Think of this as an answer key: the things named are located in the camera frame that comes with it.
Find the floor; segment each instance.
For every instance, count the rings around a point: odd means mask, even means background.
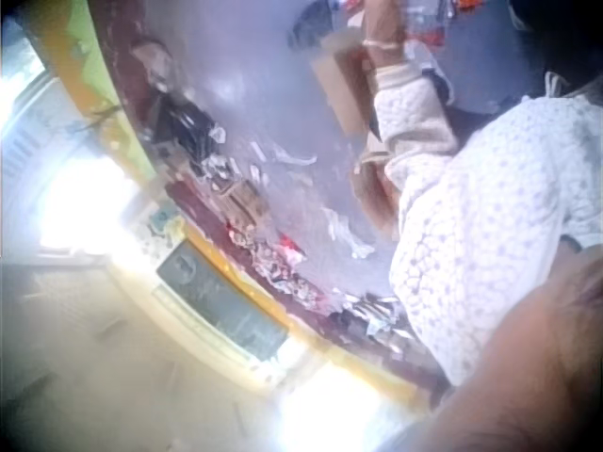
[[[250,165],[268,175],[262,189],[275,226],[309,257],[300,273],[325,293],[337,287],[390,295],[395,244],[371,228],[350,190],[349,174],[364,141],[339,128],[309,64],[316,52],[293,53],[286,45],[288,28],[308,3],[146,0],[142,26],[165,42],[195,101],[225,127],[222,151],[248,177]],[[526,55],[504,0],[455,18],[438,55],[455,86],[456,105],[478,112],[492,112],[533,89],[542,67]],[[267,162],[259,160],[252,141]],[[276,146],[318,161],[303,168],[275,162]],[[348,217],[351,231],[376,251],[352,258],[347,245],[329,237],[322,207]]]

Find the crumpled paper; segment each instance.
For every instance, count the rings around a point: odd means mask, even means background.
[[[366,259],[375,249],[363,242],[350,231],[350,220],[348,217],[337,214],[335,210],[322,207],[324,215],[329,221],[329,236],[331,240],[338,240],[351,248],[351,257],[354,259]]]

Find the cardboard box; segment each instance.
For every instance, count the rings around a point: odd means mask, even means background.
[[[372,108],[364,47],[349,35],[337,32],[322,47],[328,55],[313,61],[312,68],[346,135],[365,134]]]

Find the person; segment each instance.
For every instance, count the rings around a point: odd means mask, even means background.
[[[459,386],[556,256],[603,242],[603,111],[582,96],[526,100],[459,150],[431,81],[403,59],[400,17],[397,0],[366,0],[383,148],[361,167],[373,169],[365,192],[381,227],[397,217],[391,285]]]
[[[603,450],[603,248],[569,258],[504,318],[474,375],[380,452]]]

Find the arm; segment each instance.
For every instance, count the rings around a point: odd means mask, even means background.
[[[584,450],[574,442],[603,410],[602,322],[603,249],[596,247],[568,259],[507,315],[474,377],[415,450]]]
[[[375,110],[382,140],[392,157],[407,153],[455,154],[457,141],[430,80],[405,61],[399,0],[366,1],[366,37],[399,48],[368,46],[376,71]]]

